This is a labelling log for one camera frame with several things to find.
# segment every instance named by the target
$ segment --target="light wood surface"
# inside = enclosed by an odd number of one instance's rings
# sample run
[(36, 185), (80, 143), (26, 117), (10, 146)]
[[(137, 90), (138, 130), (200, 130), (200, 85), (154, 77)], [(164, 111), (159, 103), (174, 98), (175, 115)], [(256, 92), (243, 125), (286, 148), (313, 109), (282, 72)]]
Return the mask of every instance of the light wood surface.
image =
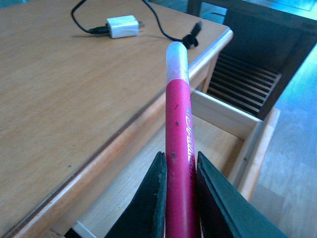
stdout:
[[(164, 89), (170, 40), (152, 13), (136, 0), (87, 2), (76, 13), (87, 28), (129, 14), (146, 25), (138, 37), (112, 40), (87, 35), (72, 22), (76, 3), (33, 0), (0, 9), (0, 236), (16, 224), (8, 237), (47, 230), (158, 117), (155, 108), (144, 113)], [(155, 8), (174, 37), (198, 21)], [(228, 27), (203, 22), (200, 45), (189, 50), (197, 85), (232, 37)]]

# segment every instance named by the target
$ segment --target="wooden furniture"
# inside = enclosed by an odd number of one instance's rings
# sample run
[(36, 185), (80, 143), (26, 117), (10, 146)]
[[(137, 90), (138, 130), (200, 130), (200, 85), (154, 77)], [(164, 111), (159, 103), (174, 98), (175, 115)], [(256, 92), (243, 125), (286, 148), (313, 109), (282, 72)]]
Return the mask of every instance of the wooden furniture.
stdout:
[[(70, 17), (76, 4), (0, 9), (1, 237), (64, 234), (164, 123), (171, 41), (152, 12), (138, 0), (87, 1), (75, 13), (87, 28), (129, 14), (145, 24), (138, 37), (113, 40), (82, 32)], [(154, 7), (173, 37), (200, 20)], [(206, 90), (232, 32), (202, 21), (189, 74)]]
[[(195, 150), (251, 199), (269, 141), (279, 116), (273, 109), (265, 121), (206, 94), (192, 94)], [(165, 150), (163, 126), (75, 223), (83, 238), (103, 238), (132, 200), (156, 153)]]
[[(227, 9), (234, 37), (224, 52), (282, 73), (257, 114), (264, 119), (317, 42), (316, 1), (203, 1)], [(189, 0), (187, 12), (198, 16), (203, 1)]]

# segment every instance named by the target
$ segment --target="cable plug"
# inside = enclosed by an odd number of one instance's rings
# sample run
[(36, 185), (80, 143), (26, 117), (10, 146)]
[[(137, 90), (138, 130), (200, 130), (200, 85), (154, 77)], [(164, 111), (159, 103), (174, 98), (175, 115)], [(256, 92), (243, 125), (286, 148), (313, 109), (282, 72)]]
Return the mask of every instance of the cable plug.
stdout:
[(198, 46), (196, 36), (201, 31), (202, 25), (203, 23), (201, 21), (197, 22), (191, 33), (183, 38), (183, 44), (186, 47), (186, 49), (189, 49), (192, 45), (195, 47)]
[(90, 34), (109, 34), (109, 25), (106, 24), (105, 26), (98, 26), (92, 29), (89, 29)]

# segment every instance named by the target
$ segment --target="desk surface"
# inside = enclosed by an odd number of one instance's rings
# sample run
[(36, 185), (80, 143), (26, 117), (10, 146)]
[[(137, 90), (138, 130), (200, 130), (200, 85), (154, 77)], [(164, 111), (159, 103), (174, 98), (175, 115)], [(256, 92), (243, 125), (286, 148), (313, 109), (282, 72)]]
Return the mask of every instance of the desk surface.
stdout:
[[(33, 0), (0, 9), (0, 236), (62, 199), (58, 189), (72, 188), (87, 162), (164, 91), (171, 41), (141, 1), (88, 1), (76, 12), (87, 28), (129, 14), (145, 23), (140, 36), (117, 40), (82, 32), (69, 14), (75, 4)], [(155, 9), (173, 37), (198, 20)], [(188, 52), (192, 75), (232, 35), (203, 22), (200, 45)]]

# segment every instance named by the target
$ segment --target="pink marker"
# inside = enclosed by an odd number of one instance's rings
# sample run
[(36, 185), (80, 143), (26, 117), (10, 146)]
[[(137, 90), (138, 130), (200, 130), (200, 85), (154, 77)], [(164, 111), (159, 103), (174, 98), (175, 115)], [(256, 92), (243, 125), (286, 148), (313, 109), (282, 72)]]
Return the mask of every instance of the pink marker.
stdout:
[(166, 51), (166, 238), (200, 238), (187, 50)]

